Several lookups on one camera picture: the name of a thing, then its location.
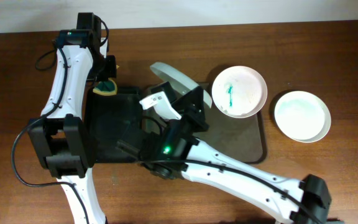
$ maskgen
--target robotic arm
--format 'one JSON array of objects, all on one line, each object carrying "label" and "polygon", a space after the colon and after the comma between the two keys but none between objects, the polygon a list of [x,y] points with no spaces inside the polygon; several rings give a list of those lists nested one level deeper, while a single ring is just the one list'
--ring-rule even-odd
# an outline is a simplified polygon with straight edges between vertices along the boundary
[{"label": "robotic arm", "polygon": [[[57,46],[63,54],[57,52],[52,92],[42,114],[58,103],[62,91],[63,97],[57,110],[28,131],[41,166],[58,182],[75,185],[79,196],[69,186],[62,187],[76,224],[107,223],[92,179],[96,141],[81,118],[86,81],[103,81],[116,76],[115,58],[106,56],[108,42],[102,46],[101,42],[101,20],[92,13],[80,13],[77,29],[60,32]],[[160,135],[148,133],[141,147],[119,140],[117,149],[135,157],[154,175],[217,187],[258,206],[279,223],[322,223],[320,220],[326,220],[331,197],[324,180],[313,175],[300,181],[269,174],[225,156],[196,139],[193,133],[208,130],[201,88],[171,102],[163,88],[140,101],[144,110],[154,107],[167,127]],[[58,133],[64,133],[64,138],[59,138]]]}]

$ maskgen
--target white plate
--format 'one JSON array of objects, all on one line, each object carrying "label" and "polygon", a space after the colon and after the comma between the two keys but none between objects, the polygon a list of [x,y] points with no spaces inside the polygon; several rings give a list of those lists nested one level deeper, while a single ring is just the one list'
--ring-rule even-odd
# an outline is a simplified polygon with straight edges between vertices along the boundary
[{"label": "white plate", "polygon": [[274,117],[280,130],[299,142],[318,141],[331,126],[331,115],[325,103],[305,91],[283,95],[277,101]]},{"label": "white plate", "polygon": [[247,118],[264,106],[267,86],[263,77],[254,69],[234,66],[216,77],[212,98],[224,114],[233,118]]}]

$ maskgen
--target wire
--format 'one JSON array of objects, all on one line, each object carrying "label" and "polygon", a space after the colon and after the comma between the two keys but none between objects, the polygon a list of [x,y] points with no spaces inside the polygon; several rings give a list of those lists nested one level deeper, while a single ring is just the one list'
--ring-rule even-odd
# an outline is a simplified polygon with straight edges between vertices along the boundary
[{"label": "wire", "polygon": [[92,81],[92,83],[89,84],[89,85],[86,85],[86,87],[94,87],[94,86],[96,86],[96,85],[95,85],[95,84],[96,84],[96,76],[95,76],[95,78],[87,79],[86,81],[87,81],[87,82],[88,82],[88,81]]},{"label": "wire", "polygon": [[155,118],[150,117],[150,116],[142,116],[142,119],[149,119],[149,120],[153,121],[158,126],[158,128],[160,130],[160,134],[162,134],[162,129],[163,129],[162,125]]},{"label": "wire", "polygon": [[26,127],[24,127],[22,129],[22,131],[17,135],[15,141],[13,142],[13,145],[12,145],[12,151],[11,151],[11,163],[12,163],[12,169],[13,169],[13,172],[15,173],[15,176],[17,177],[17,179],[19,179],[19,181],[28,186],[28,187],[47,187],[47,186],[54,186],[54,185],[67,185],[69,186],[75,196],[77,197],[78,201],[80,202],[81,204],[81,207],[82,209],[84,210],[84,213],[85,213],[85,219],[86,219],[86,223],[89,224],[90,221],[89,221],[89,218],[88,218],[88,213],[86,212],[86,208],[85,208],[85,205],[80,197],[80,195],[78,194],[77,190],[75,189],[75,184],[72,184],[72,183],[69,183],[69,182],[50,182],[50,183],[44,183],[44,184],[30,184],[28,182],[26,182],[20,175],[19,173],[17,172],[17,169],[16,169],[16,164],[15,164],[15,151],[16,151],[16,147],[17,147],[17,144],[19,143],[19,140],[21,139],[21,137],[23,136],[24,133],[26,133],[35,123],[38,123],[40,120],[48,117],[49,115],[51,115],[53,112],[55,112],[58,108],[59,108],[59,104],[61,103],[62,101],[62,98],[63,98],[63,95],[64,95],[64,92],[65,92],[65,87],[66,87],[66,82],[67,82],[67,75],[68,75],[68,65],[67,65],[67,59],[66,59],[66,56],[63,52],[63,50],[61,48],[58,48],[58,50],[60,51],[62,57],[63,57],[63,60],[64,60],[64,68],[65,68],[65,74],[64,74],[64,77],[63,77],[63,83],[62,83],[62,90],[60,90],[60,95],[59,95],[59,98],[57,100],[56,103],[53,104],[53,108],[48,112],[48,113],[45,113],[43,114],[41,117],[39,117],[38,119],[36,119],[35,121],[33,121],[32,123],[28,124]]},{"label": "wire", "polygon": [[[107,42],[107,40],[109,39],[109,28],[107,27],[106,23],[105,23],[103,20],[100,20],[100,22],[103,24],[104,29],[106,30],[106,38],[105,38],[105,39],[101,42],[101,44],[100,44],[100,46],[103,46],[103,45]],[[37,61],[35,61],[35,69],[37,69],[38,71],[43,72],[43,71],[49,70],[49,69],[53,68],[53,66],[55,66],[56,61],[57,61],[57,56],[56,56],[56,54],[53,56],[53,62],[52,62],[49,66],[44,67],[44,68],[39,67],[39,63],[41,62],[42,59],[44,59],[46,56],[48,56],[48,55],[50,55],[50,54],[56,52],[56,49],[57,49],[57,48],[56,48],[56,46],[55,46],[55,43],[52,42],[52,45],[53,45],[53,50],[50,50],[50,51],[48,51],[47,53],[41,55],[41,57],[39,57],[39,58],[37,59]]]},{"label": "wire", "polygon": [[41,62],[42,59],[44,59],[44,57],[48,56],[49,54],[52,54],[52,53],[56,52],[56,47],[55,47],[55,45],[53,45],[53,47],[54,47],[53,50],[48,51],[47,53],[41,55],[41,57],[39,57],[39,58],[37,59],[37,61],[35,62],[35,69],[37,69],[38,71],[41,71],[41,72],[42,72],[42,71],[49,70],[49,69],[53,68],[53,66],[55,66],[56,61],[57,61],[57,56],[56,56],[56,54],[55,54],[55,56],[53,56],[53,62],[52,62],[49,66],[47,66],[47,67],[45,67],[45,68],[39,67],[39,63]]},{"label": "wire", "polygon": [[100,22],[103,23],[104,28],[106,29],[106,38],[100,43],[100,46],[103,46],[107,42],[107,40],[109,39],[109,28],[107,28],[107,25],[103,20],[100,20]]},{"label": "wire", "polygon": [[226,167],[226,166],[220,166],[220,165],[216,165],[216,164],[211,164],[209,162],[196,161],[196,160],[192,160],[192,159],[162,160],[162,161],[140,161],[140,162],[144,162],[144,163],[191,163],[191,164],[198,164],[198,165],[208,166],[208,167],[212,167],[212,168],[217,168],[219,170],[226,170],[226,171],[229,171],[229,172],[233,172],[235,174],[240,174],[240,175],[249,177],[249,178],[251,178],[253,180],[256,180],[256,181],[260,182],[261,184],[264,184],[265,186],[271,188],[274,192],[278,192],[279,194],[281,194],[285,198],[288,198],[295,205],[297,205],[302,211],[304,211],[315,223],[323,224],[323,222],[320,221],[308,208],[306,208],[301,202],[297,201],[297,199],[293,198],[287,192],[285,192],[282,189],[274,186],[273,184],[267,182],[266,180],[261,179],[261,178],[255,176],[255,175],[250,174],[250,173],[247,173],[247,172],[244,172],[244,171],[241,171],[241,170],[237,170],[237,169],[233,169],[233,168],[230,168],[230,167]]}]

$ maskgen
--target black bracket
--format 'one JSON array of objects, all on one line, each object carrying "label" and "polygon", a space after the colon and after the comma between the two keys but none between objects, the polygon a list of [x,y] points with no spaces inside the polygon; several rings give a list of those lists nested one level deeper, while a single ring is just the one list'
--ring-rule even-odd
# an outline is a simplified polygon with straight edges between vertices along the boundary
[{"label": "black bracket", "polygon": [[165,92],[172,107],[181,114],[181,120],[167,121],[167,127],[161,135],[150,133],[141,149],[122,141],[119,142],[118,148],[140,161],[146,161],[143,166],[153,175],[163,179],[183,178],[181,172],[187,168],[184,163],[148,163],[147,161],[186,159],[191,147],[198,145],[199,140],[193,136],[193,133],[207,131],[209,128],[204,115],[204,90],[196,87],[177,100],[169,82],[152,89],[152,93],[160,91]]},{"label": "black bracket", "polygon": [[[315,175],[308,175],[302,180],[299,186],[303,196],[301,203],[316,216],[320,221],[327,220],[329,207],[331,205],[331,195],[329,194],[325,181]],[[292,212],[291,219],[296,224],[314,224],[315,222],[303,210]]]},{"label": "black bracket", "polygon": [[[43,119],[28,133],[41,166],[49,169],[52,177],[83,178],[95,163],[96,141],[79,117],[68,114],[64,119]],[[58,133],[64,133],[64,137],[58,138]]]},{"label": "black bracket", "polygon": [[93,65],[87,80],[107,81],[108,78],[116,77],[116,58],[113,55],[104,58],[100,53],[101,19],[92,12],[78,13],[76,29],[61,30],[55,42],[58,48],[66,45],[79,45],[81,48],[89,49]]}]

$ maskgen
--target green paint stain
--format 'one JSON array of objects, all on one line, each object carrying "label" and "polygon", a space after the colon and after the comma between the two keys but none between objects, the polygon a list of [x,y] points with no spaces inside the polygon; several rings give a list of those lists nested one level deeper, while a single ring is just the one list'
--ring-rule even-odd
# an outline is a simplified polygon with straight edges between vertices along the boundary
[{"label": "green paint stain", "polygon": [[227,89],[227,93],[230,94],[230,107],[233,107],[233,85],[230,84],[230,87]]}]

